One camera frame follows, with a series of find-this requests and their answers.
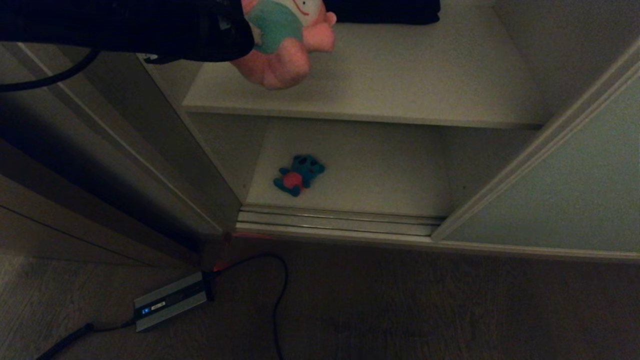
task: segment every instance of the laminate floor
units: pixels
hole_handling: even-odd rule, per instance
[[[245,241],[289,264],[278,314],[286,359],[639,359],[640,266]],[[0,256],[0,359],[32,359],[132,300],[192,273]],[[276,359],[280,265],[216,281],[217,300],[143,334],[91,334],[61,359]]]

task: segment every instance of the shelf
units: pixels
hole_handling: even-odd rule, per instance
[[[273,185],[294,155],[326,172],[299,197]],[[451,196],[437,127],[270,120],[247,205],[446,217]]]
[[[336,25],[333,54],[313,54],[301,85],[270,92],[228,63],[205,64],[188,111],[536,129],[547,107],[489,7],[444,9],[428,26]]]

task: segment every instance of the blue teddy bear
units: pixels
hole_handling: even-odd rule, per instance
[[[273,180],[273,184],[285,193],[294,197],[300,196],[303,189],[311,187],[311,180],[324,172],[324,165],[311,155],[296,155],[293,157],[291,170],[281,168],[282,177]]]

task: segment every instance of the black fabric on shelf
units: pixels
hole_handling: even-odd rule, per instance
[[[438,22],[440,0],[324,0],[338,22],[426,25]]]

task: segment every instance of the cable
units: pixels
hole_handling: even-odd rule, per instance
[[[99,54],[99,50],[92,49],[82,60],[80,60],[74,66],[70,67],[67,70],[64,70],[63,72],[49,76],[48,78],[26,81],[24,83],[0,84],[0,93],[42,88],[45,86],[51,86],[55,83],[59,83],[60,81],[67,80],[74,77],[75,75],[78,75],[82,70],[91,65],[91,63],[95,61]]]
[[[279,255],[276,254],[261,254],[261,255],[256,255],[256,256],[252,256],[250,258],[246,258],[244,260],[238,261],[237,263],[230,265],[224,269],[218,270],[216,272],[214,272],[215,276],[220,276],[223,275],[224,273],[226,273],[227,271],[240,266],[244,263],[248,263],[251,260],[256,260],[256,259],[262,259],[262,258],[272,258],[272,259],[276,259],[279,262],[281,262],[282,267],[284,268],[284,283],[282,284],[282,290],[280,290],[280,295],[278,296],[278,300],[276,300],[275,305],[273,306],[273,312],[271,314],[271,320],[273,321],[273,343],[276,346],[276,352],[278,354],[278,359],[279,360],[284,360],[284,356],[282,355],[282,349],[280,348],[280,338],[278,337],[278,307],[280,307],[280,301],[282,300],[282,297],[284,296],[285,291],[287,290],[287,283],[289,282],[289,268],[287,267],[287,263],[286,261],[284,261],[283,258],[281,258]]]
[[[51,360],[54,357],[56,357],[56,355],[58,355],[58,353],[64,350],[67,346],[71,345],[76,340],[92,332],[107,332],[107,331],[120,330],[120,329],[124,329],[125,327],[132,326],[135,323],[136,322],[133,319],[131,319],[120,326],[109,327],[106,329],[96,329],[93,327],[92,323],[87,323],[80,329],[72,332],[71,334],[67,335],[64,339],[57,342],[49,350],[45,351],[44,354],[38,356],[36,360]]]

